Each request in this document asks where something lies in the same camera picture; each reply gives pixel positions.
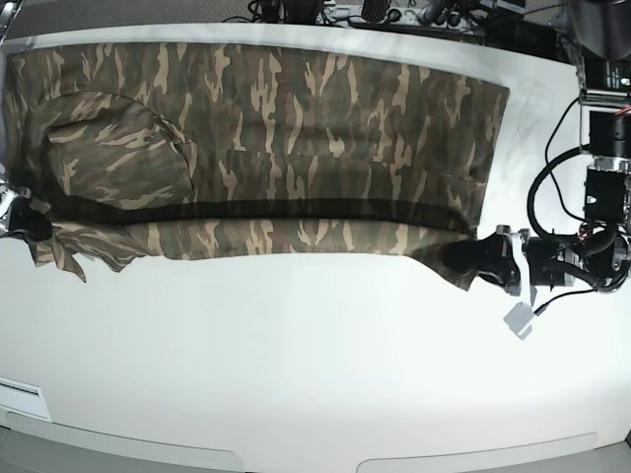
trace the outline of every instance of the gray floor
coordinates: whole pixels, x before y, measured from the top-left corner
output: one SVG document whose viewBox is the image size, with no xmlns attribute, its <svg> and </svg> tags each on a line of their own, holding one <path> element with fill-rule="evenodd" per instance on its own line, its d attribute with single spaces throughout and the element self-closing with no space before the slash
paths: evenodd
<svg viewBox="0 0 631 473">
<path fill-rule="evenodd" d="M 234 15 L 248 16 L 247 3 L 248 0 L 25 0 L 9 38 L 92 28 L 216 23 Z M 363 0 L 338 3 L 361 4 Z M 393 3 L 404 6 L 407 0 L 393 0 Z M 557 3 L 527 0 L 526 8 L 535 10 Z M 558 9 L 545 10 L 528 18 L 544 23 L 557 12 Z"/>
</svg>

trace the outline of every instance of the white table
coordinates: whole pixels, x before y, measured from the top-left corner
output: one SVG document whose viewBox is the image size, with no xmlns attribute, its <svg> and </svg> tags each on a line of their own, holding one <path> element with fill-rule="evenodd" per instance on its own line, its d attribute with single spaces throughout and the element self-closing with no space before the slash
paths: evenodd
<svg viewBox="0 0 631 473">
<path fill-rule="evenodd" d="M 404 34 L 269 25 L 158 26 L 43 36 L 72 42 L 228 41 L 346 52 L 458 72 L 511 89 L 480 236 L 527 226 L 526 194 L 575 70 Z M 552 146 L 578 143 L 578 112 Z M 558 172 L 581 212 L 585 166 Z M 540 220 L 576 230 L 547 182 Z M 23 243 L 0 243 L 0 376 L 38 385 L 54 422 L 237 452 L 246 471 L 352 472 L 364 460 L 443 455 L 631 427 L 631 285 L 554 304 L 520 341 L 515 300 L 462 292 L 403 257 L 274 255 L 81 259 L 88 284 Z M 539 302 L 547 297 L 543 294 Z"/>
</svg>

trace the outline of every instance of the camouflage shirt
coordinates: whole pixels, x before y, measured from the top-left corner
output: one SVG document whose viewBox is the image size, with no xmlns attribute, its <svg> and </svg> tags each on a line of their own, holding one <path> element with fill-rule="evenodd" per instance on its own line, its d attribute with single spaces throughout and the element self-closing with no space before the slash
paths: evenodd
<svg viewBox="0 0 631 473">
<path fill-rule="evenodd" d="M 8 176 L 73 254 L 411 256 L 478 225 L 506 88 L 424 67 L 240 44 L 118 43 L 8 58 Z"/>
</svg>

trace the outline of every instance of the camouflage fabric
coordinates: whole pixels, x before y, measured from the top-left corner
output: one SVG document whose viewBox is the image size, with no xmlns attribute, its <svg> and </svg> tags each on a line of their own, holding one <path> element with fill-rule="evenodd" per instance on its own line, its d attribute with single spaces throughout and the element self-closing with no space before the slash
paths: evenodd
<svg viewBox="0 0 631 473">
<path fill-rule="evenodd" d="M 508 90 L 406 64 L 241 44 L 62 46 L 9 56 L 8 175 L 73 254 L 404 254 L 479 222 Z"/>
</svg>

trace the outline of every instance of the white tabletop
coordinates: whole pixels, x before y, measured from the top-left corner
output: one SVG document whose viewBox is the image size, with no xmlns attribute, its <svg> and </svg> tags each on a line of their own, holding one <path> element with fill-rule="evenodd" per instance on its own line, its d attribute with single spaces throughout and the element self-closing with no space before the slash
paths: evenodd
<svg viewBox="0 0 631 473">
<path fill-rule="evenodd" d="M 322 49 L 509 87 L 481 237 L 498 224 L 527 226 L 527 189 L 578 94 L 570 66 L 403 34 L 180 25 L 53 34 L 29 46 L 103 40 Z M 577 144 L 578 112 L 552 155 Z M 588 161 L 558 172 L 579 213 Z M 576 230 L 549 183 L 536 209 L 544 226 Z M 606 445 L 631 427 L 631 285 L 554 304 L 522 342 L 502 321 L 515 300 L 480 281 L 460 291 L 404 257 L 145 258 L 121 274 L 81 258 L 87 285 L 52 265 L 34 269 L 18 241 L 0 243 L 0 261 L 0 376 L 40 386 L 59 424 L 227 449 L 246 471 L 268 473 L 351 472 L 371 458 L 587 433 Z"/>
</svg>

